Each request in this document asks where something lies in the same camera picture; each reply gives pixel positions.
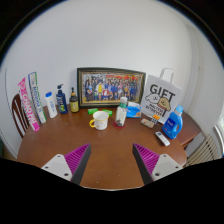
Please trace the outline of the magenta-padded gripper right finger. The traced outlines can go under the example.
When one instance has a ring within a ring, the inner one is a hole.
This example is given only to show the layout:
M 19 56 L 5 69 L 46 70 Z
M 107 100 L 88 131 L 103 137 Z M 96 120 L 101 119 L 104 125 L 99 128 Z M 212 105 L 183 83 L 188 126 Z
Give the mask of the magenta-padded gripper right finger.
M 133 144 L 132 152 L 145 185 L 182 169 L 168 154 L 159 155 L 139 144 Z

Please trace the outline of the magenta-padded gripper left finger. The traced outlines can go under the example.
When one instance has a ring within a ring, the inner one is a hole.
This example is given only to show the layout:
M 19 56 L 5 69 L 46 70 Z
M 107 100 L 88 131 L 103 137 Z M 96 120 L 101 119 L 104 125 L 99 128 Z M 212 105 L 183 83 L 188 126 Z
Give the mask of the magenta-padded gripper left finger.
M 42 169 L 79 185 L 90 155 L 91 145 L 85 144 L 66 155 L 56 154 Z

